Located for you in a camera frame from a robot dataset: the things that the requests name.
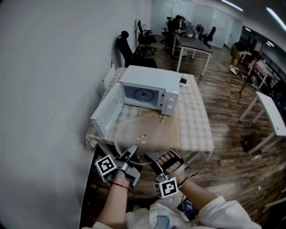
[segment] red string bracelet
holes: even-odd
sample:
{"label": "red string bracelet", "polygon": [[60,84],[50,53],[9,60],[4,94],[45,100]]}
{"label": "red string bracelet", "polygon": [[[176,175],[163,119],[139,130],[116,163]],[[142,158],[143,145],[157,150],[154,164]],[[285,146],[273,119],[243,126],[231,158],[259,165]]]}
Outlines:
{"label": "red string bracelet", "polygon": [[117,183],[112,183],[112,184],[118,185],[118,186],[123,187],[123,188],[126,188],[126,189],[128,190],[127,187],[125,187],[125,186],[123,186],[123,185],[121,185],[121,184],[117,184]]}

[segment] hand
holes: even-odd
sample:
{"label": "hand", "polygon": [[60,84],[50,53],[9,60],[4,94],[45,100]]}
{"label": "hand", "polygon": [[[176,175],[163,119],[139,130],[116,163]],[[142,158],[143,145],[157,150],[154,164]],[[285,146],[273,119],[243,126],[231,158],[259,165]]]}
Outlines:
{"label": "hand", "polygon": [[[159,159],[157,159],[157,162],[159,165],[163,165],[166,161],[170,160],[174,155],[170,152],[167,154],[161,156]],[[174,172],[176,169],[178,169],[182,164],[180,162],[176,162],[174,165],[170,166],[168,169],[165,170],[166,174],[170,174]],[[177,183],[180,184],[186,177],[186,174],[184,172],[180,173],[178,176],[176,176]]]}
{"label": "hand", "polygon": [[129,188],[129,186],[130,186],[130,181],[125,178],[125,173],[121,170],[117,171],[114,183],[123,185],[127,188]]}

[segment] table leg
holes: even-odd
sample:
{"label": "table leg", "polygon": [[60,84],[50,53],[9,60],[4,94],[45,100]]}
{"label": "table leg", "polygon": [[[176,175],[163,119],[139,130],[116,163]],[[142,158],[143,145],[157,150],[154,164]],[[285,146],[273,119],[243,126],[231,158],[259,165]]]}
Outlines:
{"label": "table leg", "polygon": [[259,85],[258,89],[260,89],[260,87],[262,87],[262,85],[264,84],[266,78],[267,78],[267,75],[264,77],[264,79],[263,79],[262,83]]}
{"label": "table leg", "polygon": [[175,47],[176,47],[176,36],[174,36],[174,43],[173,43],[172,55],[174,55],[174,53],[175,53]]}
{"label": "table leg", "polygon": [[108,148],[107,144],[102,143],[100,141],[97,142],[98,146],[102,149],[102,151],[106,155],[110,155],[112,159],[115,159],[114,155],[111,153],[110,149]]}
{"label": "table leg", "polygon": [[250,103],[246,111],[242,114],[242,116],[238,119],[240,122],[245,118],[245,116],[250,112],[250,110],[253,108],[254,104],[257,101],[257,96],[254,98],[254,100]]}
{"label": "table leg", "polygon": [[264,153],[265,151],[269,150],[272,146],[274,146],[278,141],[280,141],[281,137],[277,137],[276,140],[274,140],[272,143],[270,143],[269,145],[265,146],[261,152]]}
{"label": "table leg", "polygon": [[177,72],[178,72],[179,69],[180,69],[180,65],[181,65],[181,61],[182,61],[182,56],[183,56],[183,51],[184,51],[184,47],[181,47],[179,62],[178,62],[178,66],[177,66]]}
{"label": "table leg", "polygon": [[262,114],[265,112],[264,109],[262,109],[259,114],[254,118],[254,120],[252,120],[252,124],[254,124],[261,116]]}
{"label": "table leg", "polygon": [[204,68],[204,70],[202,71],[202,76],[204,76],[204,74],[205,74],[207,65],[208,65],[208,63],[209,63],[209,61],[210,61],[210,57],[211,57],[211,53],[210,53],[210,54],[208,55],[208,57],[207,57],[206,64],[205,64],[205,68]]}
{"label": "table leg", "polygon": [[262,142],[260,142],[256,147],[249,150],[247,153],[250,155],[253,152],[257,151],[260,147],[264,146],[267,142],[269,142],[273,137],[275,136],[275,133],[272,132],[267,138],[265,138]]}
{"label": "table leg", "polygon": [[192,161],[196,160],[203,152],[192,153],[185,161],[190,164]]}

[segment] gray desk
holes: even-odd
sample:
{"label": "gray desk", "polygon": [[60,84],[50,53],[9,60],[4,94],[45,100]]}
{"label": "gray desk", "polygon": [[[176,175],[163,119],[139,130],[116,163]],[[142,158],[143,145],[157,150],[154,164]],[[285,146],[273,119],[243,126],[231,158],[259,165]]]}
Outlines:
{"label": "gray desk", "polygon": [[192,58],[195,57],[196,51],[208,54],[204,70],[202,71],[202,76],[204,76],[207,65],[210,61],[212,51],[206,45],[204,45],[204,43],[201,42],[199,39],[190,38],[190,37],[186,37],[186,36],[180,36],[177,34],[174,34],[174,35],[175,36],[174,36],[172,55],[174,55],[174,52],[175,52],[176,40],[179,42],[179,44],[181,46],[181,52],[180,52],[178,66],[177,66],[177,72],[180,69],[184,49],[190,49],[190,50],[193,50],[193,57]]}

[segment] table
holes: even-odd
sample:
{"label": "table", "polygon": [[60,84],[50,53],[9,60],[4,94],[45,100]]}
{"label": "table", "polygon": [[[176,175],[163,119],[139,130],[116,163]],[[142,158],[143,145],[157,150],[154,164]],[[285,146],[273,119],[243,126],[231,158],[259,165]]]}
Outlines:
{"label": "table", "polygon": [[180,57],[179,57],[179,62],[178,62],[178,66],[177,66],[177,72],[180,69],[184,49],[189,49],[189,50],[193,50],[192,59],[195,57],[196,51],[208,54],[205,67],[204,67],[202,74],[201,74],[201,76],[204,76],[204,74],[206,72],[207,65],[210,61],[212,51],[209,48],[207,48],[203,44],[203,42],[201,42],[199,39],[174,34],[174,44],[173,44],[172,55],[174,55],[174,52],[175,52],[176,40],[179,42],[179,44],[181,46]]}
{"label": "table", "polygon": [[[117,69],[103,98],[118,82],[125,70],[126,68]],[[190,81],[190,87],[180,87],[174,116],[161,115],[157,110],[124,105],[106,139],[102,139],[93,124],[90,124],[85,137],[87,147],[94,148],[98,144],[106,154],[111,154],[106,144],[114,145],[115,132],[121,124],[131,118],[151,115],[167,127],[170,135],[169,148],[179,153],[189,163],[202,152],[212,152],[214,142],[209,119],[196,80],[193,75],[183,73],[180,74],[180,77],[187,78]]]}
{"label": "table", "polygon": [[255,146],[254,148],[249,150],[248,154],[252,154],[256,150],[261,148],[263,145],[265,145],[267,142],[269,142],[273,137],[276,137],[276,139],[272,143],[270,143],[269,145],[265,146],[262,149],[261,152],[263,153],[266,150],[270,149],[274,144],[276,144],[282,137],[286,136],[286,127],[285,127],[284,121],[283,121],[275,103],[273,102],[272,98],[270,98],[269,96],[266,96],[260,92],[256,92],[256,97],[254,98],[254,100],[251,102],[249,107],[246,109],[246,111],[241,115],[241,117],[238,120],[240,122],[243,121],[243,119],[250,112],[250,110],[253,108],[253,106],[257,102],[257,100],[260,101],[263,109],[254,118],[252,123],[255,123],[262,116],[263,113],[266,113],[266,115],[267,115],[267,117],[271,123],[273,132],[268,137],[266,137],[262,142],[260,142],[257,146]]}

